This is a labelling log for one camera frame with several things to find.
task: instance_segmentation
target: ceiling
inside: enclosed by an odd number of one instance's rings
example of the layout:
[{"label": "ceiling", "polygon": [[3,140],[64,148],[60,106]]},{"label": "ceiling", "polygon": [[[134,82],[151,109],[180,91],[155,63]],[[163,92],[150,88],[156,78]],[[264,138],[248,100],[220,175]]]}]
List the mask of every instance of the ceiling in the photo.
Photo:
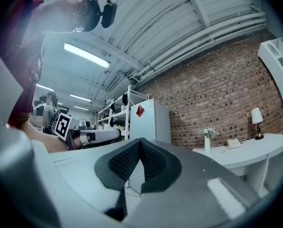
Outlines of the ceiling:
[{"label": "ceiling", "polygon": [[[102,9],[106,0],[98,1]],[[54,89],[64,106],[75,105],[98,111],[103,108],[105,99],[123,93],[130,84],[128,78],[145,68],[148,61],[164,55],[170,48],[214,24],[254,12],[250,7],[253,0],[112,1],[117,3],[118,9],[109,28],[102,28],[99,23],[89,33],[47,35],[39,84]],[[105,74],[105,68],[65,51],[65,42],[111,62],[110,73]],[[105,87],[115,73],[119,73],[120,79],[114,89],[106,92]]]}]

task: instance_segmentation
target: table lamp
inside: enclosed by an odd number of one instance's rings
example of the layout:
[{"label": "table lamp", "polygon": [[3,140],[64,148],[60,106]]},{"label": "table lamp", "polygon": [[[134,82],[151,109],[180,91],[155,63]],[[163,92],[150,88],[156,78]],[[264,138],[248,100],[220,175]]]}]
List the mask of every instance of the table lamp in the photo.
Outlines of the table lamp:
[{"label": "table lamp", "polygon": [[255,136],[255,139],[262,139],[264,138],[264,135],[263,133],[261,132],[261,129],[260,129],[260,126],[259,126],[259,123],[263,121],[263,118],[262,118],[262,115],[261,115],[261,112],[260,112],[260,109],[257,107],[255,109],[253,109],[251,111],[251,116],[252,116],[252,123],[253,124],[257,124],[257,134]]}]

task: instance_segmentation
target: brick wall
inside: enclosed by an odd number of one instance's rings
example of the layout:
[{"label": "brick wall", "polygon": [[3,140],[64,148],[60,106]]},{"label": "brick wall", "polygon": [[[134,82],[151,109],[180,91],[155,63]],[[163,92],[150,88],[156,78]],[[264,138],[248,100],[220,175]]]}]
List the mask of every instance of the brick wall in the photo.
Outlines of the brick wall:
[{"label": "brick wall", "polygon": [[199,129],[215,126],[211,146],[255,134],[251,110],[259,107],[263,133],[283,133],[283,102],[268,69],[257,55],[262,30],[213,47],[165,71],[137,91],[150,94],[170,111],[172,144],[204,147]]}]

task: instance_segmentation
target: flower vase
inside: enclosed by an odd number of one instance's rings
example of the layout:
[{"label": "flower vase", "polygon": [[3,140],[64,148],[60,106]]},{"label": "flower vase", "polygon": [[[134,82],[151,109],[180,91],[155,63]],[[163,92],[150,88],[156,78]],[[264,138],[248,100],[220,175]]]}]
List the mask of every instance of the flower vase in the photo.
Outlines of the flower vase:
[{"label": "flower vase", "polygon": [[205,136],[205,151],[209,152],[210,151],[210,138]]}]

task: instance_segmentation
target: white desk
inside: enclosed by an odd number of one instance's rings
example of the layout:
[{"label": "white desk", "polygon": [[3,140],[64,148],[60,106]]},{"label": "white desk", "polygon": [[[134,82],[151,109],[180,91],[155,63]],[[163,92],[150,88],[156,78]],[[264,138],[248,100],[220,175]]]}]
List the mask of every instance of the white desk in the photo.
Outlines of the white desk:
[{"label": "white desk", "polygon": [[230,150],[220,146],[209,152],[193,151],[210,157],[238,176],[246,175],[246,181],[264,196],[283,179],[283,134],[266,133],[261,140],[250,139],[241,145]]}]

